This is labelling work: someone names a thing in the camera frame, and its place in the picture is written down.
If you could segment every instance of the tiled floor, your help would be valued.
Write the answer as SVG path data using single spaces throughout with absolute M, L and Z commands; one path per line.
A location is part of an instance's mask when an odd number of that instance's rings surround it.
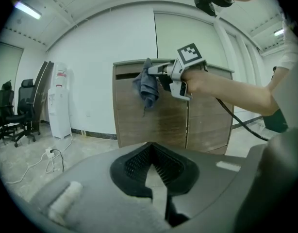
M 264 128 L 262 120 L 249 124 L 249 127 L 259 134 L 271 138 L 277 133 Z M 0 175 L 4 182 L 20 180 L 27 166 L 37 163 L 45 149 L 56 144 L 59 150 L 65 149 L 70 143 L 71 137 L 64 140 L 54 139 L 51 136 L 50 127 L 42 125 L 41 135 L 36 135 L 36 142 L 31 142 L 27 138 L 22 138 L 21 144 L 15 148 L 12 142 L 6 141 L 6 145 L 0 144 Z M 227 155 L 246 157 L 249 149 L 264 141 L 256 138 L 244 128 L 237 128 L 232 131 Z M 63 152 L 65 169 L 70 168 L 80 160 L 118 148 L 116 140 L 105 140 L 81 135 L 73 135 L 70 147 Z M 60 175 L 62 172 L 61 157 L 54 159 L 54 172 L 46 173 L 48 158 L 45 155 L 40 164 L 32 167 L 25 175 L 22 182 L 17 184 L 7 184 L 13 192 L 29 201 L 33 195 L 46 183 Z M 156 204 L 158 211 L 163 214 L 165 211 L 166 188 L 154 168 L 148 172 L 146 182 L 148 187 L 153 190 L 153 203 Z

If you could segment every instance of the black office chair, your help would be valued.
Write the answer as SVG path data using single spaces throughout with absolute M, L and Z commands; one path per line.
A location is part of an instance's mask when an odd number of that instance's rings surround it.
M 23 80 L 21 87 L 18 89 L 17 115 L 10 115 L 6 117 L 6 121 L 8 123 L 18 123 L 20 128 L 23 129 L 23 131 L 15 135 L 14 146 L 16 148 L 18 147 L 17 142 L 23 136 L 30 136 L 33 138 L 33 142 L 36 141 L 31 131 L 25 128 L 28 122 L 31 122 L 34 120 L 34 116 L 35 116 L 34 109 L 33 109 L 33 102 L 31 100 L 33 88 L 34 88 L 34 84 L 32 79 Z
M 5 137 L 11 137 L 14 140 L 15 129 L 7 126 L 6 117 L 14 115 L 13 102 L 14 91 L 12 90 L 11 81 L 2 85 L 0 90 L 0 140 Z

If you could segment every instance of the black cable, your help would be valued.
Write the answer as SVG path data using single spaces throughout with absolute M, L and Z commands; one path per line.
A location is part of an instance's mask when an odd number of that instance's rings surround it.
M 62 153 L 60 151 L 59 151 L 59 153 L 62 157 L 62 166 L 63 166 L 63 172 L 64 172 L 64 159 L 63 159 Z
M 241 125 L 248 131 L 248 132 L 252 133 L 255 137 L 257 137 L 257 138 L 259 138 L 259 139 L 261 139 L 261 140 L 264 140 L 264 141 L 268 141 L 268 140 L 269 140 L 269 139 L 267 139 L 267 138 L 265 138 L 265 137 L 263 137 L 263 136 L 257 134 L 256 132 L 252 131 L 252 130 L 251 130 L 251 129 L 244 123 L 244 122 L 242 122 L 242 121 L 241 121 L 235 114 L 232 113 L 232 111 L 230 111 L 230 110 L 228 109 L 228 107 L 224 104 L 223 101 L 221 101 L 221 100 L 218 99 L 218 98 L 216 98 L 216 99 L 217 99 L 217 101 L 220 103 L 220 105 L 222 106 L 222 108 L 224 108 L 224 109 L 229 113 L 229 115 L 231 115 L 236 121 L 238 121 L 239 124 L 241 124 Z

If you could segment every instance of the cabinet door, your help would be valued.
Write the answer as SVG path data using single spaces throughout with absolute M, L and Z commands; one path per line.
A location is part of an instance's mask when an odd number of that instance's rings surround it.
M 232 78 L 229 72 L 208 68 L 209 72 Z M 226 103 L 229 110 L 233 106 Z M 228 144 L 232 117 L 216 98 L 194 94 L 188 109 L 187 149 L 208 152 Z
M 172 97 L 159 86 L 160 97 L 152 109 L 132 88 L 133 79 L 115 80 L 116 128 L 120 147 L 158 142 L 185 147 L 187 102 Z

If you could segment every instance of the fluorescent light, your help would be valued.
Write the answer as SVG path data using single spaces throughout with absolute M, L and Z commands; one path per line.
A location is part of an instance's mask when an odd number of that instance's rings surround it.
M 35 11 L 33 8 L 29 7 L 28 5 L 23 4 L 23 3 L 21 3 L 21 2 L 17 2 L 17 3 L 15 4 L 15 7 L 16 7 L 17 9 L 19 9 L 19 10 L 21 10 L 21 11 L 23 11 L 23 12 L 29 14 L 30 16 L 32 16 L 32 17 L 34 17 L 34 18 L 36 18 L 36 19 L 40 19 L 40 17 L 41 17 L 41 14 L 40 14 L 40 13 L 38 13 L 38 12 Z
M 280 30 L 275 31 L 275 32 L 274 32 L 274 35 L 275 35 L 275 36 L 278 36 L 278 35 L 280 35 L 280 34 L 282 34 L 282 33 L 284 33 L 284 29 L 280 29 Z

